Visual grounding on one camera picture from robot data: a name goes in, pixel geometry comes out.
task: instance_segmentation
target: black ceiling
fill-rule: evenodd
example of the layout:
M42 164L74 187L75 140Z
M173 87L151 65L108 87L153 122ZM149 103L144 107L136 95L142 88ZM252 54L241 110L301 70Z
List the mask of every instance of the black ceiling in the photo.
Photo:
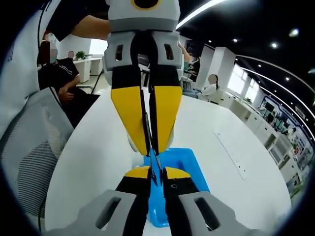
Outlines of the black ceiling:
M179 0L180 21L209 0ZM312 1L287 0L226 0L204 11L179 29L181 35L205 42L212 47L227 47L237 55L258 58L276 64L300 77L315 88L315 74L308 71L315 68L314 37L311 37ZM105 0L90 0L89 10L94 15L106 17L108 6ZM289 37L289 32L299 29L297 37ZM270 44L278 43L273 49ZM313 102L315 94L302 82L268 64L252 59L238 58L242 67L254 70L297 95L315 113ZM303 106L288 92L260 76L249 73L269 91L287 104L291 102ZM308 126L313 128L314 119L304 108L309 119Z

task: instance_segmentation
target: gray chair back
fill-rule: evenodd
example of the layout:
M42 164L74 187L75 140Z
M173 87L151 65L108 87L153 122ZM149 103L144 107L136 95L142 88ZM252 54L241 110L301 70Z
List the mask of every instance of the gray chair back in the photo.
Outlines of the gray chair back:
M42 231L50 179L72 132L55 91L46 88L29 97L0 140L8 184L31 222Z

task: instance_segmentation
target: white round table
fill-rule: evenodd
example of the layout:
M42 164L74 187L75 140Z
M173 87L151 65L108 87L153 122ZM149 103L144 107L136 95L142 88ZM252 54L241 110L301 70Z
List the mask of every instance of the white round table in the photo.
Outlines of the white round table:
M144 92L146 107L149 94ZM224 147L218 139L220 133ZM258 138L227 108L183 96L172 148L193 150L211 193L234 209L251 229L273 230L289 212L291 201L281 175ZM246 168L242 178L227 149ZM63 228L79 209L106 189L115 189L124 174L141 162L129 146L126 130L110 99L110 89L93 104L74 130L53 173L45 208L46 230ZM144 236L170 236L169 228L147 221Z

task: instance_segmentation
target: blue plastic tray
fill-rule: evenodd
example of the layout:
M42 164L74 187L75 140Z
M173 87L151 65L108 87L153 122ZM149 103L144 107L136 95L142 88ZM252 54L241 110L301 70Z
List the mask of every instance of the blue plastic tray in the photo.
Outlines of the blue plastic tray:
M150 165L150 159L146 156L144 158L144 165ZM190 174L192 181L195 183L199 191L209 191L210 189L207 182L201 172L195 155L191 149L187 148L170 148L169 150L159 155L161 167L173 167L181 169ZM163 193L163 186L160 184L158 164L153 159L152 169L157 176L157 186L151 180L151 193L149 199L149 220L155 227L167 227L169 226L167 221L167 215L165 212L165 198Z

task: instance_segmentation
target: hand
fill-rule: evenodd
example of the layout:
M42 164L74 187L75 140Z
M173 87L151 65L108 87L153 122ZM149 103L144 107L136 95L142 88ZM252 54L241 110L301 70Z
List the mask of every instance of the hand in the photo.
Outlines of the hand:
M63 86L62 88L59 89L58 94L64 94L68 91L68 87L67 86Z
M59 93L58 97L59 97L60 101L62 101L62 102L68 102L74 98L73 94L69 93L69 92L65 92L63 94Z
M178 46L181 48L181 49L183 49L183 46L182 46L182 44L180 43L180 41L178 41Z

